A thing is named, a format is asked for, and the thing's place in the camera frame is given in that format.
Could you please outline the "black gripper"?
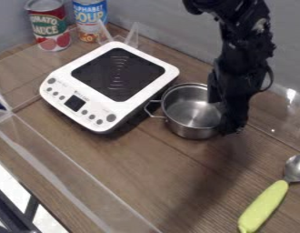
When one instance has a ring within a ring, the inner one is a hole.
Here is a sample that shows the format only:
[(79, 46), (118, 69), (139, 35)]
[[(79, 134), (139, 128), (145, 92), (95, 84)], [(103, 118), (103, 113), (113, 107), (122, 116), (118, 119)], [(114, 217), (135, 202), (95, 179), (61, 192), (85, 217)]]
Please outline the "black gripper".
[(222, 52), (214, 59), (207, 77), (207, 99), (210, 103), (222, 105), (218, 132), (223, 136), (239, 133), (246, 126), (250, 100), (263, 91), (267, 71), (263, 59), (251, 61), (238, 53)]

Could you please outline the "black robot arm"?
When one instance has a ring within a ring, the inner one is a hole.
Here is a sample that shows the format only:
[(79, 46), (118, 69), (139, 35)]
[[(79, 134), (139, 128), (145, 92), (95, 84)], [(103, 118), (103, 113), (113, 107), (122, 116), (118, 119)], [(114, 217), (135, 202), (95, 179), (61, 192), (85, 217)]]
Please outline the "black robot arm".
[(270, 31), (270, 11), (265, 0), (182, 0), (193, 15), (213, 16), (219, 25), (222, 50), (207, 76), (209, 102), (222, 105), (217, 131), (242, 131), (249, 120), (251, 97), (273, 85), (267, 59), (275, 44)]

